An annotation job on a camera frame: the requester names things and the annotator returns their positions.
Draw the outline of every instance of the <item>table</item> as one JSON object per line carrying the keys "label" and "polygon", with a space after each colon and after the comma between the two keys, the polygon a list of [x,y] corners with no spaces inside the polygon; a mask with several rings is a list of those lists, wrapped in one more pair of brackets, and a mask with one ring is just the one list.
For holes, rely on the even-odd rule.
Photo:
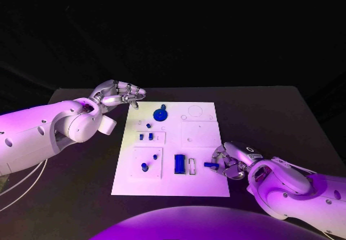
{"label": "table", "polygon": [[[146,101],[214,102],[221,140],[248,143],[313,171],[346,177],[346,166],[293,86],[147,88]],[[91,89],[58,89],[49,103],[90,96]],[[111,195],[129,106],[107,115],[111,135],[97,132],[48,160],[41,179],[25,197],[0,213],[2,239],[88,239],[120,221],[176,206],[228,207],[266,214],[248,182],[228,180],[231,197]],[[10,187],[32,171],[10,174]],[[39,173],[2,198],[6,206],[26,191]],[[316,231],[297,219],[289,222]]]}

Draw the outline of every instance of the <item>black background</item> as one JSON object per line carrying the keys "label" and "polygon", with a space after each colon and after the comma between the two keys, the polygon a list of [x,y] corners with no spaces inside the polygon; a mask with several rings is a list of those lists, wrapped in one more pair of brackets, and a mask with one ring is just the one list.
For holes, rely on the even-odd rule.
{"label": "black background", "polygon": [[0,113],[46,104],[58,88],[94,88],[108,79],[143,88],[296,86],[345,160],[339,7],[178,8],[186,13],[163,7],[158,16],[136,6],[123,16],[132,9],[113,3],[3,2]]}

